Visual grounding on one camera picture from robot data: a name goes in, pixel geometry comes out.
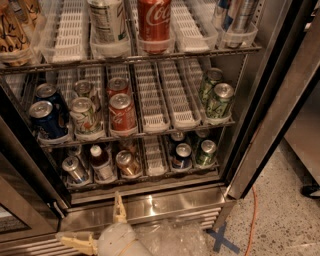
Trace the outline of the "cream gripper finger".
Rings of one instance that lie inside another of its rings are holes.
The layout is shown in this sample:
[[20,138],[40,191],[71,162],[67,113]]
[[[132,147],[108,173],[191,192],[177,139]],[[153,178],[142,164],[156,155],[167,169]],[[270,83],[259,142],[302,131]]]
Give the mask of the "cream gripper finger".
[[88,256],[97,256],[97,240],[92,232],[58,232],[56,239],[63,245],[71,247]]
[[122,201],[122,197],[118,191],[115,192],[115,198],[114,198],[113,222],[114,223],[127,222],[126,210]]

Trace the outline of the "white rounded gripper body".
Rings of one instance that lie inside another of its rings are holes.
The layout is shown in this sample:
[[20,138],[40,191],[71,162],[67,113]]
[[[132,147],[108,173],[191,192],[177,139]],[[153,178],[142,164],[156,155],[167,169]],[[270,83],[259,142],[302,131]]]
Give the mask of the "white rounded gripper body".
[[98,242],[99,256],[130,256],[137,241],[133,228],[127,223],[114,223],[102,231]]

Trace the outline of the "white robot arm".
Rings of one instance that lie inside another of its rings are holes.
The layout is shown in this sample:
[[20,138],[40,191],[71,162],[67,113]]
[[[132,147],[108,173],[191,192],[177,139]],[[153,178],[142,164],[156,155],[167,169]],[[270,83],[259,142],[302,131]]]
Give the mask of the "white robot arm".
[[93,232],[58,232],[56,239],[63,245],[87,256],[153,256],[137,238],[127,222],[122,197],[115,192],[113,223],[105,228],[98,239]]

